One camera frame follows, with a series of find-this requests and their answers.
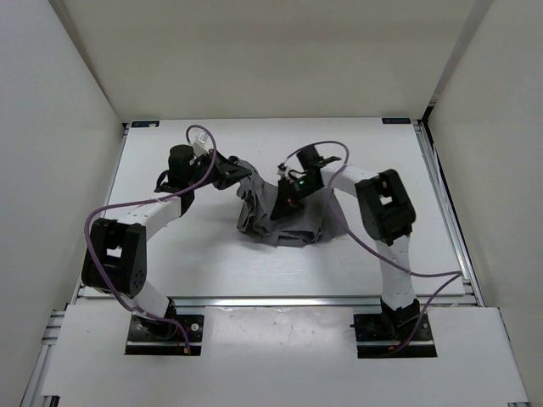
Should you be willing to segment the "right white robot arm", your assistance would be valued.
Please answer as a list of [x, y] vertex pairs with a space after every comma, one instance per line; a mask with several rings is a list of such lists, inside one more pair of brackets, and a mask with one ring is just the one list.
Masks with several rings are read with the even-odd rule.
[[320, 191], [338, 189], [357, 199], [362, 225], [375, 242], [382, 274], [381, 328], [393, 339], [404, 337], [421, 314], [409, 270], [409, 243], [416, 212], [395, 170], [381, 173], [347, 164], [348, 159], [322, 157], [315, 145], [294, 153], [303, 170], [278, 165], [277, 198], [272, 220], [302, 210], [302, 200]]

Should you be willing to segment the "grey pleated skirt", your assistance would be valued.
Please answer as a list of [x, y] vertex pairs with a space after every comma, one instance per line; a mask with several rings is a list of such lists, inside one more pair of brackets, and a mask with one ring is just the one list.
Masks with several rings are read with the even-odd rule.
[[233, 157], [233, 162], [251, 175], [239, 182], [237, 196], [243, 201], [237, 222], [238, 232], [252, 241], [273, 247], [302, 248], [328, 243], [344, 235], [344, 220], [335, 194], [322, 188], [298, 202], [282, 203], [281, 188], [265, 181], [249, 162]]

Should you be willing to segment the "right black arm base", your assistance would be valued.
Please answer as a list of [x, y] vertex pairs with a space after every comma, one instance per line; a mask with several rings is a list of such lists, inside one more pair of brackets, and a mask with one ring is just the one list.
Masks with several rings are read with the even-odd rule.
[[428, 314], [415, 299], [405, 308], [392, 309], [383, 300], [377, 314], [354, 314], [357, 358], [435, 358], [437, 350]]

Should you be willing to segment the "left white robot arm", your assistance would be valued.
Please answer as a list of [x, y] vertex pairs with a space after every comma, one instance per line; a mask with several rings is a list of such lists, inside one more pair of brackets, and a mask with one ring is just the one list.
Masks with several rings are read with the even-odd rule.
[[234, 156], [183, 144], [171, 148], [168, 169], [160, 173], [148, 203], [134, 204], [118, 219], [99, 218], [92, 223], [92, 246], [81, 271], [83, 284], [118, 296], [128, 309], [148, 320], [148, 329], [157, 338], [174, 336], [178, 319], [172, 300], [147, 278], [148, 240], [186, 214], [195, 190], [207, 185], [224, 190], [251, 174]]

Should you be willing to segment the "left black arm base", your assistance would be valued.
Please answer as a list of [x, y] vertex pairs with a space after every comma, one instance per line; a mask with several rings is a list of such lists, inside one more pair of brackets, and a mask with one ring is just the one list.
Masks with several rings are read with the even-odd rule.
[[177, 314], [176, 321], [188, 336], [185, 337], [176, 325], [160, 323], [133, 314], [126, 337], [126, 355], [145, 356], [200, 356], [204, 334], [204, 315]]

